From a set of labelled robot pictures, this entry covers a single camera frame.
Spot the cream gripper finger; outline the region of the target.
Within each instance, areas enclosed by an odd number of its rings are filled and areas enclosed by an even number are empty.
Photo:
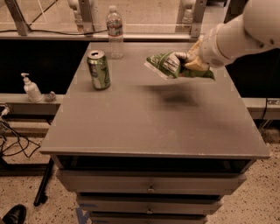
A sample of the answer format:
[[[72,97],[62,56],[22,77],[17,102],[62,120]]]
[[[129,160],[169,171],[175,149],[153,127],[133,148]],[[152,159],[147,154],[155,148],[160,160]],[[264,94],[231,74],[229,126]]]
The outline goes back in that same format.
[[[189,55],[186,52],[175,52],[175,56],[183,61],[188,61]]]

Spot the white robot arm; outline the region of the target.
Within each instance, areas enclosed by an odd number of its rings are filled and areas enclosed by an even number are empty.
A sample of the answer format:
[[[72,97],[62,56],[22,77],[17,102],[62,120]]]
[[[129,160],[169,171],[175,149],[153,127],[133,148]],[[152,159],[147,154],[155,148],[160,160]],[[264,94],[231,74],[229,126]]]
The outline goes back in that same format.
[[[217,24],[187,52],[183,66],[206,71],[280,47],[280,0],[248,0],[243,12]]]

